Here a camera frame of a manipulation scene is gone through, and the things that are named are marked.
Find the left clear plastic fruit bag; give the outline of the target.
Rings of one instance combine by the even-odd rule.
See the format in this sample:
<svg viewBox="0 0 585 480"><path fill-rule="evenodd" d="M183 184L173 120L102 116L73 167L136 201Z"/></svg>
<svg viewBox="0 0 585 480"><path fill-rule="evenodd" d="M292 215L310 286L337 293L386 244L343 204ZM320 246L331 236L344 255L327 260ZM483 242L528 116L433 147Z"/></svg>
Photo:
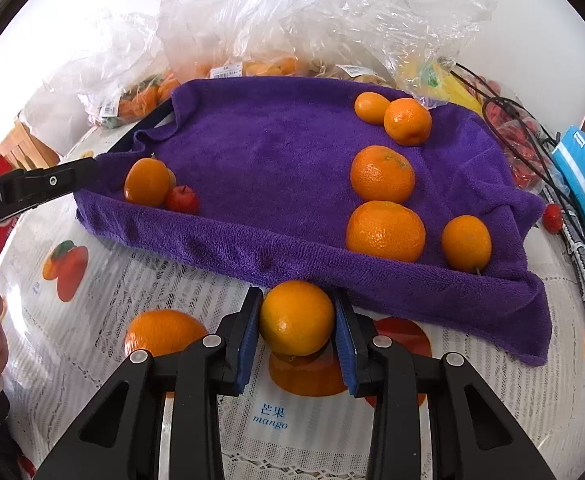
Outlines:
<svg viewBox="0 0 585 480"><path fill-rule="evenodd" d="M75 96L93 126L138 122L162 101L159 88L170 78L158 26L155 16L128 14L99 34L92 32L48 78L47 89Z"/></svg>

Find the black tray under towel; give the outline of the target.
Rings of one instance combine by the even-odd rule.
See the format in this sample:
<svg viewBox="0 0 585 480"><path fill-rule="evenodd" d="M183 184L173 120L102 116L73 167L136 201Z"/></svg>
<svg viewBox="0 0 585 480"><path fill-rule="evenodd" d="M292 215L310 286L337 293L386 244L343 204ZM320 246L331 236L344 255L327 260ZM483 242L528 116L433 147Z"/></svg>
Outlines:
<svg viewBox="0 0 585 480"><path fill-rule="evenodd" d="M173 119L173 104L171 101L166 101L155 108L147 117L136 122L136 124L127 132L121 139L117 140L114 145L109 148L109 153L120 153L132 150L134 144L134 136L138 131L148 130L163 126Z"/></svg>

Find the orange with stem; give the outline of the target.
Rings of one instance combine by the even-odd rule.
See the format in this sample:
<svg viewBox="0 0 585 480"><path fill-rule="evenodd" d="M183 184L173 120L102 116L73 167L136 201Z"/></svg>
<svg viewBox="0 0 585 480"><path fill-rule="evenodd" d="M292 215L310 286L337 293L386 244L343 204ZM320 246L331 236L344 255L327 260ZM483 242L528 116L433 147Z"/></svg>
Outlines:
<svg viewBox="0 0 585 480"><path fill-rule="evenodd" d="M133 318L124 339L124 354L146 350L155 358L181 352L204 338L207 329L193 316L176 310L155 310Z"/></svg>

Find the bag of red fruits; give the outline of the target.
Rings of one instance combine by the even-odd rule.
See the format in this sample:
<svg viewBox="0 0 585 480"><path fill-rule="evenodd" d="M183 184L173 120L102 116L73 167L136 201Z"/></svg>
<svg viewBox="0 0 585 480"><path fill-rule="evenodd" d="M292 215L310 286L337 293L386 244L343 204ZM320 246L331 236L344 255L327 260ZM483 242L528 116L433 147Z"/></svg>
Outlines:
<svg viewBox="0 0 585 480"><path fill-rule="evenodd" d="M499 82L481 77L477 88L482 92L483 118L498 132L497 142L508 160L513 182L521 190L536 192L543 181L524 161L540 174L546 174L535 151L536 135L541 132L541 126Z"/></svg>

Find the fruit print tablecloth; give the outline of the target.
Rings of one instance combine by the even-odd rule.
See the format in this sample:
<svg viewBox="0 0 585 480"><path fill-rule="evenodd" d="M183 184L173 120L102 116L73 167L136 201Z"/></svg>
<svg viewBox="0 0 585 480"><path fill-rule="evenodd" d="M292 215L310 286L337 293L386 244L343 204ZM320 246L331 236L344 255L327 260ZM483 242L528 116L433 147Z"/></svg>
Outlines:
<svg viewBox="0 0 585 480"><path fill-rule="evenodd" d="M535 228L524 242L553 320L547 363L521 364L469 335L423 326L435 356L455 351L516 416L559 479L585 476L585 312L561 240ZM72 197L27 212L0 257L12 436L38 466L123 359L132 318L155 308L214 330L248 286L87 233ZM222 460L230 479L361 479L373 409L340 393L295 396L268 374L260 347L245 393L220 402Z"/></svg>

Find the purple towel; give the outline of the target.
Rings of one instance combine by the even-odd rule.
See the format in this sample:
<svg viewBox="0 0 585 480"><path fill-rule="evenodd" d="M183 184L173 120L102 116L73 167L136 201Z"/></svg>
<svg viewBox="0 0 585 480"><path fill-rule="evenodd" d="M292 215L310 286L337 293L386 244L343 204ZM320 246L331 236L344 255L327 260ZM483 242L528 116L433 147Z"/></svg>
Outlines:
<svg viewBox="0 0 585 480"><path fill-rule="evenodd" d="M174 118L138 131L131 151L100 155L98 177L76 193L87 231L191 266L274 286L301 278L346 288L358 307L443 325L496 344L521 362L546 362L553 326L542 281L523 242L543 201L513 183L483 120L455 104L432 113L429 140L404 155L416 172L408 205L425 223L415 263L349 252L345 232L359 198L355 154L385 145L353 110L356 82L307 77L193 80L172 96ZM124 182L145 157L161 160L199 197L199 214L128 203ZM470 214L492 255L477 273L449 266L447 222Z"/></svg>

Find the wooden chair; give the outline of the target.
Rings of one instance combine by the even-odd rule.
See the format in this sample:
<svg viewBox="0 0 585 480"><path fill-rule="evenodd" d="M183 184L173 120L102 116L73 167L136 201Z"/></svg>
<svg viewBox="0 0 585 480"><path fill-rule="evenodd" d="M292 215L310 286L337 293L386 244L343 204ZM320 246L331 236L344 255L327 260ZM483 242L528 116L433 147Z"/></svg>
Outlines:
<svg viewBox="0 0 585 480"><path fill-rule="evenodd" d="M12 169L47 169L59 164L59 155L34 136L29 127L16 120L12 130L0 142L0 157Z"/></svg>

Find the small orange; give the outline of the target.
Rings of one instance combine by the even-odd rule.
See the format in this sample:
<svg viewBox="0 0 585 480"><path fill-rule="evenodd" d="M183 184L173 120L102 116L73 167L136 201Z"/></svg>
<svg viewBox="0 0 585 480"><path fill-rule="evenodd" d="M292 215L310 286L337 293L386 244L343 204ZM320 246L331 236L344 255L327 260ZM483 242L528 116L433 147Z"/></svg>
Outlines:
<svg viewBox="0 0 585 480"><path fill-rule="evenodd" d="M359 119L370 125L381 126L390 101L377 92L366 91L357 96L354 111Z"/></svg>
<svg viewBox="0 0 585 480"><path fill-rule="evenodd" d="M168 167L161 160L145 157L137 160L124 182L124 199L131 204L159 207L170 191Z"/></svg>
<svg viewBox="0 0 585 480"><path fill-rule="evenodd" d="M441 235L441 246L449 266L461 272L481 272L492 255L489 230L479 218L470 214L447 222Z"/></svg>
<svg viewBox="0 0 585 480"><path fill-rule="evenodd" d="M261 335L279 356L312 356L327 344L333 326L335 307L329 296L305 281L276 285L261 307Z"/></svg>

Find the large clear plastic fruit bag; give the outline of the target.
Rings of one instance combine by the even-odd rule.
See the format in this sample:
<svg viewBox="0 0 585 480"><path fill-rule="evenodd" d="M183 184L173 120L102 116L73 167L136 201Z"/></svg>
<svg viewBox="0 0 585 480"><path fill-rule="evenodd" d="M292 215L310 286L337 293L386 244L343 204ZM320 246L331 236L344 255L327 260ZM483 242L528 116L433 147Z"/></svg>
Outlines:
<svg viewBox="0 0 585 480"><path fill-rule="evenodd" d="M226 63L296 58L298 71L363 65L427 91L490 21L497 0L162 0L158 37L183 80Z"/></svg>

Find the small red fruit by cloth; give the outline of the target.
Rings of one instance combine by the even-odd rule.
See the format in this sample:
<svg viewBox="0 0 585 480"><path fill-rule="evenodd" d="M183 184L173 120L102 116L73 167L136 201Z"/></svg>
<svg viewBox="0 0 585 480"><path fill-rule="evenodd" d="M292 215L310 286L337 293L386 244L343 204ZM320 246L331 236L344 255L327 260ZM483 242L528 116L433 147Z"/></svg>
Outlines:
<svg viewBox="0 0 585 480"><path fill-rule="evenodd" d="M558 234L563 227L561 207L555 203L549 203L542 215L544 229L550 234Z"/></svg>

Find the yellow snack package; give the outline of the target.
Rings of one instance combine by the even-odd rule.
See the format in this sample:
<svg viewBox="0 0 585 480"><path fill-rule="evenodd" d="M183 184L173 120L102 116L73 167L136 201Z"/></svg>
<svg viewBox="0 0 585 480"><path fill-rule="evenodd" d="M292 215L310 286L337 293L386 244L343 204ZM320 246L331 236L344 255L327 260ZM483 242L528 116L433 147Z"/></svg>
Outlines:
<svg viewBox="0 0 585 480"><path fill-rule="evenodd" d="M428 110L444 103L453 103L477 114L481 113L479 101L438 62L409 58L399 64L395 82Z"/></svg>

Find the large orange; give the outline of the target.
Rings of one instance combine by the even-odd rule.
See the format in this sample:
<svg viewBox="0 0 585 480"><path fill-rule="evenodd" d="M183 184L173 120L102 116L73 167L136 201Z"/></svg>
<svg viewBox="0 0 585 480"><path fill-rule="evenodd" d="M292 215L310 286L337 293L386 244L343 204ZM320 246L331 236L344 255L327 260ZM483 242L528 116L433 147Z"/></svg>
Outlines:
<svg viewBox="0 0 585 480"><path fill-rule="evenodd" d="M416 262L425 250L426 229L418 214L388 200L371 200L350 215L345 247L382 259Z"/></svg>
<svg viewBox="0 0 585 480"><path fill-rule="evenodd" d="M382 145L359 151L352 162L350 181L362 200L404 204L413 194L416 174L406 157Z"/></svg>

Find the small red apple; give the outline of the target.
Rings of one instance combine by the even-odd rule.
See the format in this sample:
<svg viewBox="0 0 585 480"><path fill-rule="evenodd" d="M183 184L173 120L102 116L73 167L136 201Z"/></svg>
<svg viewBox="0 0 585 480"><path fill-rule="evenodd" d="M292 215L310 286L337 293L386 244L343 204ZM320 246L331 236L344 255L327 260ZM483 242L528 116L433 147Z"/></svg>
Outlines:
<svg viewBox="0 0 585 480"><path fill-rule="evenodd" d="M171 188L166 194L164 208L182 214L199 214L200 200L196 192L187 185L178 185Z"/></svg>

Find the white plastic bag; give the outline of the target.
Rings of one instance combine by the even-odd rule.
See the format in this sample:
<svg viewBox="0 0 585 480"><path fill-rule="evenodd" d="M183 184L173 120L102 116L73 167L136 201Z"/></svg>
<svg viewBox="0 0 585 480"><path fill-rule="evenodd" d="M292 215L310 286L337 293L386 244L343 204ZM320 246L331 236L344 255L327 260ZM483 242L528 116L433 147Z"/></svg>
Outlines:
<svg viewBox="0 0 585 480"><path fill-rule="evenodd" d="M77 96L51 92L44 86L35 90L19 118L31 134L60 156L66 156L90 128Z"/></svg>

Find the small yellow-green fruit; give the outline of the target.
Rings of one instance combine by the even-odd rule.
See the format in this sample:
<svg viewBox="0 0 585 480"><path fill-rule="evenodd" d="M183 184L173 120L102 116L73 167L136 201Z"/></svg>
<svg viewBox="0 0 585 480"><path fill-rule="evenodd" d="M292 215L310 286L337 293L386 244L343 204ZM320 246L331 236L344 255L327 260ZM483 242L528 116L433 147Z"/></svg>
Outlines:
<svg viewBox="0 0 585 480"><path fill-rule="evenodd" d="M175 177L174 172L170 168L168 168L168 174L169 174L169 177L170 177L170 188L175 188L175 186L176 186L176 177Z"/></svg>

